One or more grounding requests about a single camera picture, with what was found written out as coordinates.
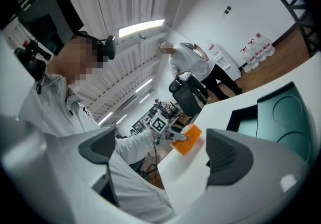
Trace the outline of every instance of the plastic bottle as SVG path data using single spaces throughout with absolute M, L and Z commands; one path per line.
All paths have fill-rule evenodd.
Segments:
M 263 48 L 267 56 L 272 56 L 275 53 L 275 48 L 270 44 L 267 38 L 263 37 L 260 33 L 255 35 L 256 42 Z
M 257 66 L 259 66 L 259 62 L 255 58 L 254 54 L 252 51 L 246 49 L 244 47 L 241 52 L 243 53 L 243 58 L 247 62 L 247 64 L 251 67 L 251 69 L 255 69 Z
M 259 62 L 265 61 L 266 54 L 265 54 L 264 50 L 262 49 L 262 47 L 258 43 L 255 43 L 253 40 L 254 39 L 251 39 L 251 41 L 250 41 L 250 43 L 248 43 L 248 45 L 250 45 L 252 52 L 254 53 L 256 59 Z

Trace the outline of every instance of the white lab coat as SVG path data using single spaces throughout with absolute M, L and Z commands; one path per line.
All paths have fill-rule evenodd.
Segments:
M 21 119 L 56 137 L 99 128 L 71 89 L 71 96 L 65 100 L 64 77 L 46 73 L 42 83 L 40 94 L 37 94 L 35 84 L 27 96 L 20 111 Z M 147 154 L 152 142 L 150 130 L 127 139 L 116 139 L 109 166 L 120 209 L 145 221 L 163 223 L 175 216 L 165 191 L 149 184 L 129 167 Z

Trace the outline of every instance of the ceiling light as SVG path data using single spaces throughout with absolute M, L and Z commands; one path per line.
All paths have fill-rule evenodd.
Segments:
M 142 101 L 144 101 L 150 94 L 146 95 L 139 103 L 141 103 Z
M 144 85 L 142 85 L 140 88 L 138 88 L 135 92 L 137 93 L 138 91 L 140 91 L 142 88 L 144 88 L 144 87 L 147 86 L 149 83 L 151 83 L 151 81 L 152 81 L 152 78 L 151 78 L 149 81 L 147 81 Z
M 148 21 L 148 22 L 135 24 L 135 25 L 120 29 L 118 31 L 118 35 L 121 38 L 144 29 L 159 27 L 163 24 L 163 22 L 164 20 L 157 20 L 157 21 Z
M 127 116 L 127 114 L 125 114 L 125 116 L 124 116 L 124 117 L 122 117 L 119 121 L 117 121 L 117 123 L 116 123 L 116 124 L 120 123 L 120 122 L 122 121 L 122 119 L 123 119 L 123 118 L 125 118 L 126 116 Z
M 112 113 L 109 113 L 105 118 L 103 118 L 102 121 L 98 123 L 98 125 L 100 126 L 110 115 L 112 115 Z

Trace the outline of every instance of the black pants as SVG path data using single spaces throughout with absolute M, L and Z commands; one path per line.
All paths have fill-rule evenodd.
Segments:
M 212 72 L 201 82 L 217 96 L 219 100 L 224 100 L 229 98 L 222 90 L 219 88 L 216 79 L 220 80 L 229 89 L 231 89 L 236 95 L 242 93 L 242 89 L 237 86 L 237 84 L 229 77 L 228 74 L 218 65 L 215 64 Z
M 206 89 L 203 88 L 202 84 L 192 75 L 190 78 L 186 81 L 186 83 L 189 85 L 192 93 L 197 96 L 197 98 L 203 103 L 206 104 L 206 100 L 202 97 L 201 93 L 205 96 L 205 98 L 209 97 L 209 94 L 207 93 Z

